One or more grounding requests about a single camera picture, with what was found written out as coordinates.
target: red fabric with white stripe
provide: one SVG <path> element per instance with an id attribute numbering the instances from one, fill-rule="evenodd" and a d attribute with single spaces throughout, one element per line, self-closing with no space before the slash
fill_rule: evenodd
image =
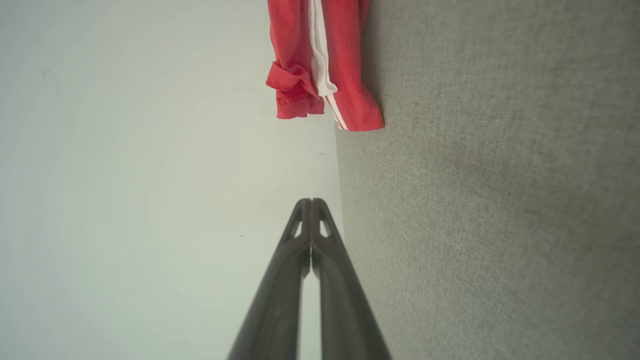
<path id="1" fill-rule="evenodd" d="M 323 113 L 311 69 L 308 0 L 268 0 L 276 61 L 267 85 L 276 89 L 278 118 Z M 338 91 L 326 96 L 341 128 L 384 127 L 380 111 L 360 78 L 360 31 L 369 0 L 322 0 L 330 81 Z"/>

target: red cloth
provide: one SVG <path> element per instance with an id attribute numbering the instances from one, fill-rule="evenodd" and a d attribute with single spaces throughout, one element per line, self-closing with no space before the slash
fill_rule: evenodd
<path id="1" fill-rule="evenodd" d="M 271 43 L 276 61 L 267 85 L 276 90 L 278 118 L 322 114 L 324 102 L 317 94 L 311 72 L 313 52 L 308 23 L 308 0 L 268 0 Z M 340 127 L 368 131 L 384 121 L 360 78 L 360 32 L 369 0 L 322 0 L 329 54 L 329 76 L 338 91 L 326 97 Z"/>

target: gray textile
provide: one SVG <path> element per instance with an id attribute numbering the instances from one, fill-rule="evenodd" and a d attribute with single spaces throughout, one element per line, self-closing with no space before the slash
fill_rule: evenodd
<path id="1" fill-rule="evenodd" d="M 337 130 L 395 359 L 640 358 L 640 2 L 372 0 Z"/>

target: wall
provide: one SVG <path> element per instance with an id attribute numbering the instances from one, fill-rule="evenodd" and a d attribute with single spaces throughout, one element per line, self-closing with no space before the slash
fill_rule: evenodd
<path id="1" fill-rule="evenodd" d="M 265 1 L 5 1 L 0 49 L 2 359 L 222 359 L 294 203 L 342 229 L 332 118 L 275 118 Z"/>

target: gray fabric surface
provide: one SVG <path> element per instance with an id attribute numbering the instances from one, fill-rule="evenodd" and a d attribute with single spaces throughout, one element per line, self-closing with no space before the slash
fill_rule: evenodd
<path id="1" fill-rule="evenodd" d="M 638 4 L 372 0 L 337 146 L 396 359 L 640 358 Z"/>

